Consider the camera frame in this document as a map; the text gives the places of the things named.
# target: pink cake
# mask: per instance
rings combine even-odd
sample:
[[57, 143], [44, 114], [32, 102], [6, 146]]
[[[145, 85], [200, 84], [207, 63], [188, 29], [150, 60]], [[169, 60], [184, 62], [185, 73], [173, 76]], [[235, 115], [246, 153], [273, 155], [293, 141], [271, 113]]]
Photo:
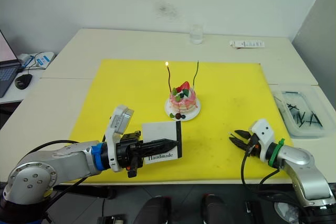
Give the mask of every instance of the pink cake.
[[196, 93], [190, 88], [189, 83], [186, 81], [180, 87], [174, 88], [169, 96], [169, 102], [171, 108], [176, 114], [171, 113], [171, 118], [185, 118], [185, 113], [189, 113], [197, 108], [196, 105]]

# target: laptop screen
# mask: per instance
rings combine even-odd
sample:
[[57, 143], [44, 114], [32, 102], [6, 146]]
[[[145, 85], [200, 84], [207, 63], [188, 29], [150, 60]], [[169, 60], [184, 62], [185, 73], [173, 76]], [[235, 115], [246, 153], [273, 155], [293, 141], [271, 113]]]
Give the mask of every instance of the laptop screen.
[[15, 61], [17, 61], [17, 58], [0, 31], [0, 64], [12, 63]]

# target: robotic arm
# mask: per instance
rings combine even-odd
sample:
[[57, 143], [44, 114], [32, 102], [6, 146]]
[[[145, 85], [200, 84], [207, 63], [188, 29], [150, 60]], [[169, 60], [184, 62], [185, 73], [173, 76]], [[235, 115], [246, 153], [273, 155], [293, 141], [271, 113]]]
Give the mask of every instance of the robotic arm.
[[246, 144], [236, 137], [230, 140], [248, 154], [258, 156], [273, 168], [283, 169], [291, 178], [296, 196], [309, 214], [310, 223], [336, 223], [336, 200], [322, 173], [316, 168], [313, 156], [306, 150], [274, 143], [274, 131], [265, 119], [255, 122], [249, 131], [237, 130], [249, 139]]
[[174, 148], [173, 140], [143, 143], [140, 131], [124, 134], [133, 110], [118, 106], [108, 124], [103, 142], [75, 143], [55, 151], [27, 154], [8, 177], [0, 199], [0, 223], [40, 223], [58, 184], [100, 174], [112, 169], [135, 177], [143, 158]]

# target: white plate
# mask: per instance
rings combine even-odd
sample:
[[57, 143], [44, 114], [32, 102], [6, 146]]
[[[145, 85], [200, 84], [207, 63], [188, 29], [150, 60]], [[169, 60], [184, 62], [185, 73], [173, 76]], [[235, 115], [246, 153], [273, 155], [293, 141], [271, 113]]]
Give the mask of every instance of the white plate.
[[[193, 111], [191, 112], [187, 112], [187, 113], [182, 113], [182, 115], [185, 115], [185, 119], [176, 119], [176, 118], [171, 118], [175, 121], [189, 121], [193, 118], [195, 118], [199, 112], [201, 111], [201, 103], [199, 101], [199, 99], [196, 98], [196, 105], [197, 108], [195, 108]], [[169, 99], [166, 100], [165, 104], [164, 104], [164, 111], [166, 112], [167, 116], [170, 115], [170, 113], [173, 113], [174, 115], [176, 114], [176, 111], [174, 111], [171, 107], [170, 107], [170, 102]]]

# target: yellow mat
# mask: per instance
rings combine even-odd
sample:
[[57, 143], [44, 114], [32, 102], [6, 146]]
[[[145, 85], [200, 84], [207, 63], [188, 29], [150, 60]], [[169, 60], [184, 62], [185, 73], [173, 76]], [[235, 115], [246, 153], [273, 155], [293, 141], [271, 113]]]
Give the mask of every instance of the yellow mat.
[[[192, 85], [196, 62], [169, 62], [171, 86]], [[170, 182], [181, 180], [240, 179], [244, 151], [229, 139], [228, 132], [247, 130], [266, 118], [276, 141], [291, 140], [273, 100], [263, 71], [255, 63], [199, 63], [195, 89], [202, 108], [193, 120], [182, 122], [183, 157], [144, 165], [136, 178], [112, 170], [90, 177], [86, 183]], [[134, 110], [126, 133], [141, 130], [146, 122], [169, 121], [164, 102], [169, 96], [164, 61], [103, 60], [83, 104], [70, 139], [99, 140], [119, 104]], [[246, 178], [262, 178], [274, 169], [255, 157], [248, 158]], [[279, 173], [276, 177], [285, 177]]]

